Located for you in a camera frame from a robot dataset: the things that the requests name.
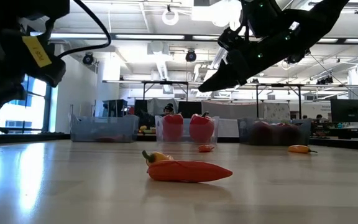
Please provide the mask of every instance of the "clear plastic bin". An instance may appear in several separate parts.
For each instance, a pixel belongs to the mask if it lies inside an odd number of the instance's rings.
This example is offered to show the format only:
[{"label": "clear plastic bin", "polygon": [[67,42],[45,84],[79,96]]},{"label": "clear plastic bin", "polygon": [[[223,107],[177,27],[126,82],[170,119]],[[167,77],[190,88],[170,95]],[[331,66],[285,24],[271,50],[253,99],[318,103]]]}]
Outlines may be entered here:
[{"label": "clear plastic bin", "polygon": [[163,118],[161,116],[156,116],[155,128],[157,142],[216,144],[218,142],[219,117],[215,116],[212,118],[212,120],[213,131],[210,132],[210,129],[203,125],[192,124],[190,127],[191,119],[189,118],[183,119],[183,125],[169,124],[167,125],[168,127],[166,127],[163,126]]},{"label": "clear plastic bin", "polygon": [[240,143],[255,146],[292,146],[309,144],[311,120],[271,121],[238,119]]},{"label": "clear plastic bin", "polygon": [[139,117],[95,118],[70,114],[72,141],[134,142],[137,138]]}]

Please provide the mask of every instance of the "table surface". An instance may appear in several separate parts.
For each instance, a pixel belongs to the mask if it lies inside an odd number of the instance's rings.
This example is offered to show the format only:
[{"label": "table surface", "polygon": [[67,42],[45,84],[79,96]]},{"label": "table surface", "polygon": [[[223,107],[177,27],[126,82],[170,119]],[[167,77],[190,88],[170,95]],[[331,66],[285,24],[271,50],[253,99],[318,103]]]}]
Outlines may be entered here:
[{"label": "table surface", "polygon": [[[358,223],[358,151],[312,146],[82,143],[0,146],[0,223]],[[207,161],[233,176],[156,182],[141,150]]]}]

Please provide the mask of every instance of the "red object in bin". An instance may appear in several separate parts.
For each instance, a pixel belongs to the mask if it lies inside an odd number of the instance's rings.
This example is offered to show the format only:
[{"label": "red object in bin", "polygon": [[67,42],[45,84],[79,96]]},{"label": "red object in bin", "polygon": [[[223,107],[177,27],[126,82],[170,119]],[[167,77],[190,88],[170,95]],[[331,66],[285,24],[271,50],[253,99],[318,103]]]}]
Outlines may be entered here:
[{"label": "red object in bin", "polygon": [[183,136],[183,117],[181,114],[166,115],[162,118],[164,141],[177,142]]},{"label": "red object in bin", "polygon": [[208,112],[203,115],[193,114],[190,121],[190,137],[196,143],[209,143],[214,133],[214,120],[207,116]]}]

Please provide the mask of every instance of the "ceiling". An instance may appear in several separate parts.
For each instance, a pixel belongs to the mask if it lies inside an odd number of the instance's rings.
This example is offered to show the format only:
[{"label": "ceiling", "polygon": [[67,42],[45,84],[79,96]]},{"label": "ceiling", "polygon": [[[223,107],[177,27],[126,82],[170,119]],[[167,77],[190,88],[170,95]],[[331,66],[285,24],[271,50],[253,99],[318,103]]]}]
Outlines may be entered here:
[{"label": "ceiling", "polygon": [[[101,19],[102,23],[111,33],[154,33],[154,34],[203,34],[219,35],[224,27],[215,26],[211,21],[193,21],[191,12],[193,0],[154,0],[139,2],[119,0],[114,1],[83,1]],[[278,5],[283,8],[299,6],[307,0],[277,0]],[[170,4],[172,9],[180,11],[179,20],[174,26],[166,25],[162,20],[163,11],[166,5]],[[358,38],[358,14],[352,13],[354,9],[347,9],[341,14],[337,24],[326,37],[357,37]],[[78,7],[71,2],[71,12],[64,18],[59,19],[55,24],[55,32],[71,33],[100,33],[101,29],[97,24]],[[71,47],[80,45],[100,44],[103,41],[76,40],[71,41]],[[101,49],[94,52],[98,60],[105,60],[109,57],[111,49],[117,50],[125,63],[122,65],[121,74],[128,75],[150,74],[157,66],[152,60],[147,60],[140,55],[147,51],[147,41],[139,40],[115,40],[113,48]],[[169,41],[169,51],[173,54],[167,62],[167,68],[171,71],[193,72],[195,63],[185,61],[187,49],[195,49],[197,53],[196,63],[210,63],[219,50],[214,42],[185,42]],[[334,68],[333,72],[342,82],[346,82],[347,69],[358,63],[358,45],[315,45],[311,53],[324,66],[325,69]],[[278,64],[264,71],[263,79],[271,78],[274,82],[306,83],[310,77],[325,71],[318,65],[314,58],[307,57],[298,65],[287,68],[286,64]]]}]

